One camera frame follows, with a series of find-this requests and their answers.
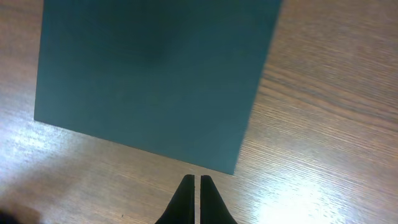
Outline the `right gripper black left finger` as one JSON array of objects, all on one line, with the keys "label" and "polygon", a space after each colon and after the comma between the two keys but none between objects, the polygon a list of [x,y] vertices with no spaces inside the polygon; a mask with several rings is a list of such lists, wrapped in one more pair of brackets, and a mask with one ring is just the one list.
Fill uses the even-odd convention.
[{"label": "right gripper black left finger", "polygon": [[155,224],[195,223],[195,176],[187,174]]}]

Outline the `black box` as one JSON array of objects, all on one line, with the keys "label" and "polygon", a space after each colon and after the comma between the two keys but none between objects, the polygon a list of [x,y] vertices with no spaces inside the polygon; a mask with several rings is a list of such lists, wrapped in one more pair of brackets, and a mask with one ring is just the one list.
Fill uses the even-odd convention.
[{"label": "black box", "polygon": [[45,0],[36,121],[232,174],[278,0]]}]

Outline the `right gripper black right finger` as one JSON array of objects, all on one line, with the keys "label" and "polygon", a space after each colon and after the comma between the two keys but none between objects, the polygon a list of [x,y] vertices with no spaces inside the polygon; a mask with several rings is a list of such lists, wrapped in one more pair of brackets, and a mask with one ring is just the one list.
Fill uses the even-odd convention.
[{"label": "right gripper black right finger", "polygon": [[236,220],[229,213],[213,179],[209,175],[201,176],[200,223],[237,224]]}]

